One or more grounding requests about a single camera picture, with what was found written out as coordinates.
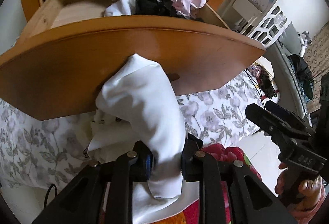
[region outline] drawer front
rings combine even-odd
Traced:
[[[0,97],[39,120],[93,111],[102,85],[134,53],[161,64],[182,95],[220,88],[264,48],[233,31],[184,19],[89,19],[18,41],[1,55]]]
[[[22,44],[26,38],[47,29],[93,18],[103,18],[105,9],[111,3],[113,3],[112,0],[46,0],[28,21],[18,43]],[[206,23],[228,28],[207,4],[197,11],[196,17],[202,18]]]

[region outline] human hand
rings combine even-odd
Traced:
[[[279,165],[280,169],[287,168],[287,165],[281,163]],[[277,185],[274,188],[274,191],[281,195],[283,193],[285,177],[287,175],[287,169],[284,170],[277,180]],[[314,181],[312,180],[304,180],[299,185],[299,192],[303,194],[304,199],[296,205],[295,210],[297,211],[308,211],[313,209],[321,198],[321,188],[322,188],[322,178],[318,176]]]

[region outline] bed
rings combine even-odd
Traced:
[[[234,145],[259,129],[244,114],[248,104],[262,106],[257,91],[243,71],[220,89],[177,96],[186,132],[205,145]],[[277,92],[272,100],[278,102],[279,98]],[[64,188],[89,161],[83,150],[92,138],[90,122],[94,114],[39,121],[0,99],[1,182],[10,187],[48,188],[54,183]]]

